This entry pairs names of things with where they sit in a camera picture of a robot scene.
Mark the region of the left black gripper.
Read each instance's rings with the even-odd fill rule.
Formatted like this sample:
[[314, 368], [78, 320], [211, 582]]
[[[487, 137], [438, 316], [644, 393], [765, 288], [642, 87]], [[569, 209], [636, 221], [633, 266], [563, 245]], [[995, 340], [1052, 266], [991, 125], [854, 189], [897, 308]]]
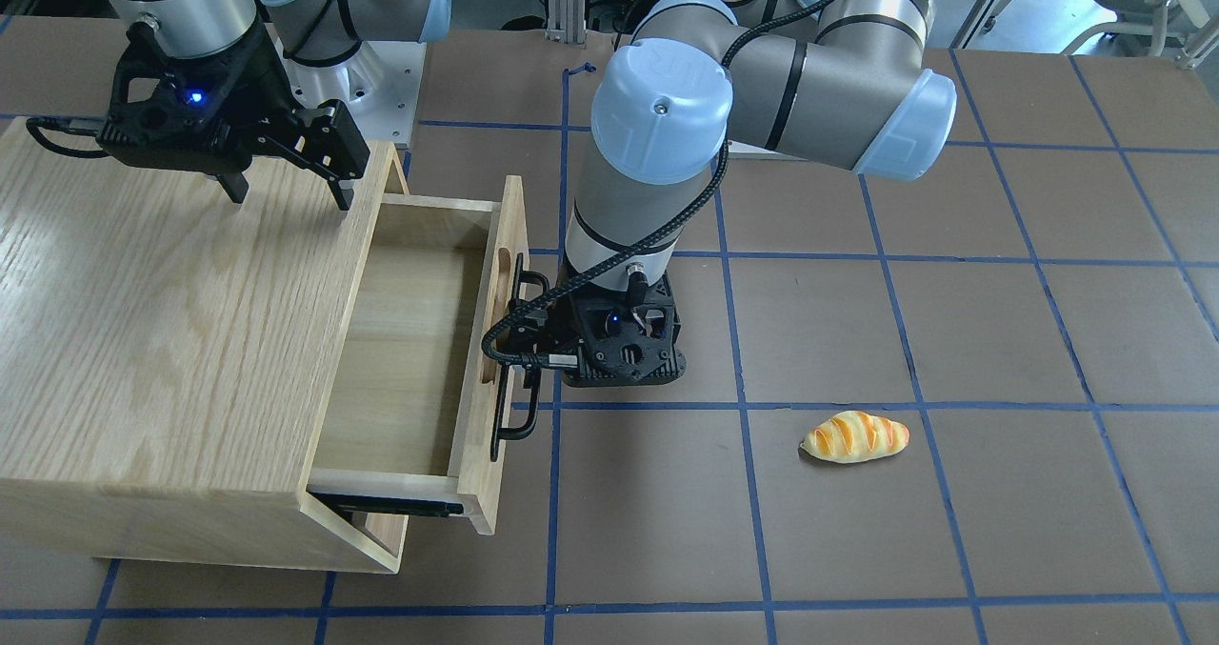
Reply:
[[500, 363], [561, 372], [567, 387], [653, 387], [679, 379], [680, 315], [668, 276], [636, 291], [592, 283], [514, 322], [514, 341], [553, 341], [553, 354], [500, 354]]

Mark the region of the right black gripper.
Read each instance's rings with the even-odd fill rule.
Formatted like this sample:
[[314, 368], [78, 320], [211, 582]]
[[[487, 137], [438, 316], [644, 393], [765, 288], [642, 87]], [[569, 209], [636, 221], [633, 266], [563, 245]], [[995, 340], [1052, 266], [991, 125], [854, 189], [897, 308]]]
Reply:
[[286, 159], [330, 187], [340, 211], [352, 206], [371, 148], [347, 102], [299, 109], [263, 20], [226, 50], [171, 59], [145, 23], [127, 29], [96, 141], [135, 168], [216, 176], [235, 205], [247, 199], [243, 174], [260, 155]]

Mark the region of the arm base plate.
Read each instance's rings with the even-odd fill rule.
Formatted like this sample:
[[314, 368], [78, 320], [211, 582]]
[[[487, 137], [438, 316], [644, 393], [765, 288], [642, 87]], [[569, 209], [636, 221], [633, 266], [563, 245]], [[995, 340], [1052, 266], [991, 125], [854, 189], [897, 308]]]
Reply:
[[366, 140], [410, 149], [421, 93], [425, 43], [364, 41], [347, 62], [325, 68], [286, 60], [293, 93], [304, 106], [344, 101]]

